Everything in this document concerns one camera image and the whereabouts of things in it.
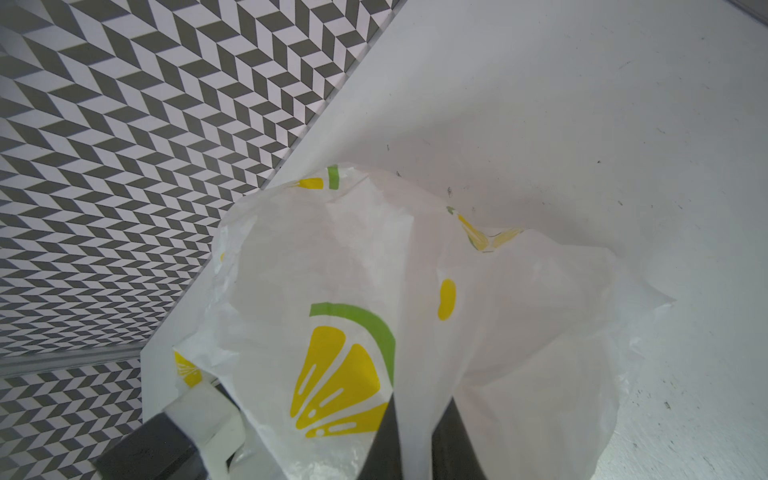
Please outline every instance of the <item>chevron pattern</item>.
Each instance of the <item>chevron pattern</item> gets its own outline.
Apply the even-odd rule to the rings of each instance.
[[[90,458],[141,425],[139,361],[0,379],[0,480],[97,478]]]
[[[4,3],[0,356],[148,338],[394,3]]]

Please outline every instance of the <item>white tabletop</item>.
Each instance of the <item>white tabletop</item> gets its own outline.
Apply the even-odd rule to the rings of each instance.
[[[768,478],[768,28],[721,0],[408,0],[272,185],[337,161],[677,298],[595,478]],[[142,352],[145,418],[208,275]]]

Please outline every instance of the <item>white plastic bag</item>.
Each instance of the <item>white plastic bag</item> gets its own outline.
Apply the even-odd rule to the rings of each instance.
[[[214,240],[198,331],[287,478],[354,479],[394,390],[403,473],[428,478],[452,396],[488,478],[586,479],[668,299],[606,249],[479,229],[382,171],[245,197]]]

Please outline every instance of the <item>patterned wall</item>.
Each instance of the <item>patterned wall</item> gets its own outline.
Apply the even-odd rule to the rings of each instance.
[[[139,361],[0,379],[0,480],[86,480],[141,425]]]
[[[0,10],[0,356],[142,341],[397,0]]]

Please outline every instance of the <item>green stripe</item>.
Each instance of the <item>green stripe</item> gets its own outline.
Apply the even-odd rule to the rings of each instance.
[[[313,303],[310,308],[310,316],[328,315],[338,316],[352,320],[362,328],[368,330],[376,345],[384,357],[384,366],[389,376],[389,382],[395,385],[395,336],[392,331],[377,315],[359,306],[346,305],[345,303]]]
[[[339,189],[339,167],[336,165],[328,167],[328,188],[331,190]]]

